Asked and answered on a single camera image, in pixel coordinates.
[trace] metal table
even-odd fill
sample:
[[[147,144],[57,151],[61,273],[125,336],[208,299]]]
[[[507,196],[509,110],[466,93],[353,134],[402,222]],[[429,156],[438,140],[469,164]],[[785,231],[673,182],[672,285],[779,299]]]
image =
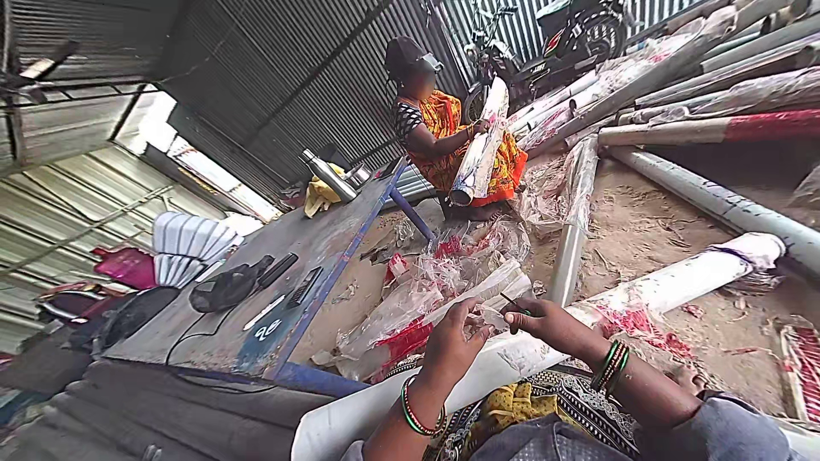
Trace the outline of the metal table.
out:
[[[243,263],[253,265],[266,254],[279,260],[295,253],[298,261],[271,286],[238,307],[223,313],[198,313],[188,301],[195,285],[189,284],[156,317],[103,356],[173,367],[175,372],[189,375],[272,383],[324,395],[344,396],[367,387],[358,381],[288,362],[288,357],[388,198],[402,208],[428,240],[434,239],[424,221],[395,189],[406,166],[407,162],[402,160],[391,177],[371,180],[351,203],[337,203],[313,219],[305,217],[302,209],[286,213],[241,246],[221,270]],[[289,298],[285,298],[253,326],[246,327],[283,294],[292,292],[315,267],[322,267],[322,271],[304,302],[287,308]]]

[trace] saree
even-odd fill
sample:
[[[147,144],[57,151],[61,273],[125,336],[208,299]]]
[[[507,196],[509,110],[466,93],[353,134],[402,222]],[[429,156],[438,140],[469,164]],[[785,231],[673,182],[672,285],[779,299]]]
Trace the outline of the saree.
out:
[[[434,91],[428,99],[420,101],[419,108],[427,129],[436,139],[454,135],[458,131],[467,128],[466,125],[459,125],[461,101],[439,90]],[[426,160],[417,153],[411,151],[408,151],[408,153],[421,175],[433,187],[437,190],[449,192],[453,187],[453,181],[455,181],[458,168],[461,166],[469,145],[469,142],[465,143],[454,153],[432,161]],[[490,177],[490,185],[487,187],[487,196],[473,199],[470,206],[483,207],[488,203],[512,199],[515,189],[521,181],[526,159],[526,152],[519,149],[515,138],[505,131],[499,150],[495,154],[493,173]]]

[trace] green bangle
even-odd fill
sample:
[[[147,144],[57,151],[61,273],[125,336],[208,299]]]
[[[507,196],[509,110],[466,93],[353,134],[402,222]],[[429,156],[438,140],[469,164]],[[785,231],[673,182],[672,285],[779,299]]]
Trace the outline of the green bangle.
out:
[[[615,351],[618,349],[619,342],[615,340],[613,345],[609,346],[609,354],[607,354],[607,358],[604,360],[604,365],[595,373],[592,377],[592,382],[590,383],[590,387],[594,390],[600,390],[601,380],[604,378],[604,372],[606,372],[607,368],[609,367],[609,362],[613,359],[613,355]]]
[[[618,364],[617,371],[612,376],[612,378],[609,379],[609,382],[607,383],[607,395],[612,394],[612,392],[615,390],[615,386],[617,386],[617,383],[621,380],[623,370],[624,368],[626,368],[626,362],[629,360],[629,352],[629,347],[626,347],[626,353],[623,355],[621,362]]]
[[[409,377],[404,384],[402,385],[401,390],[401,402],[402,402],[402,410],[404,411],[404,418],[407,420],[408,425],[411,429],[413,429],[416,433],[425,436],[425,437],[435,437],[437,436],[443,429],[443,423],[446,419],[446,414],[444,412],[444,406],[441,407],[441,412],[439,413],[439,419],[435,423],[435,427],[433,429],[427,429],[426,427],[422,426],[421,422],[416,419],[416,415],[412,413],[410,409],[410,400],[407,397],[407,389],[416,379],[416,375]]]

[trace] yellow cloth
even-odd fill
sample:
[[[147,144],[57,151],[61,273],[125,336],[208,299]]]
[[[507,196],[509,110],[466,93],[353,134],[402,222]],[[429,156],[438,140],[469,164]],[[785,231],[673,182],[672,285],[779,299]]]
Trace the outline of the yellow cloth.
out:
[[[587,433],[586,429],[558,406],[557,395],[533,397],[532,384],[529,382],[512,383],[499,387],[487,397],[481,411],[481,418],[470,428],[465,451],[467,458],[469,459],[472,453],[490,437],[507,427],[551,413],[556,413],[564,422]]]
[[[335,171],[337,175],[342,176],[344,174],[343,168],[337,167],[330,162],[327,164],[333,168],[333,171]],[[313,215],[315,215],[320,209],[325,211],[327,208],[330,208],[332,203],[341,201],[342,199],[339,198],[339,195],[331,189],[325,181],[314,176],[310,184],[307,185],[307,194],[305,195],[305,216],[313,217]]]

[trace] table top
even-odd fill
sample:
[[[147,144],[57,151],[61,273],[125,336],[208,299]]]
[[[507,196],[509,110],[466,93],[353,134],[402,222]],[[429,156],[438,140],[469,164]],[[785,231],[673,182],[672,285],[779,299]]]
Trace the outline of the table top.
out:
[[[173,347],[169,366],[272,380],[376,219],[405,165],[402,160],[391,177],[369,181],[351,203],[336,203],[313,219],[305,217],[301,208],[286,213],[240,246],[220,269],[253,265],[266,254],[276,261],[288,253],[298,255],[298,261],[271,286],[227,312],[203,315],[190,306],[189,293],[196,284],[189,284],[156,317],[103,355],[164,365]],[[322,267],[321,274],[302,304],[287,308],[288,297],[244,330],[263,309],[292,292],[315,267]],[[186,339],[174,347],[182,337]]]

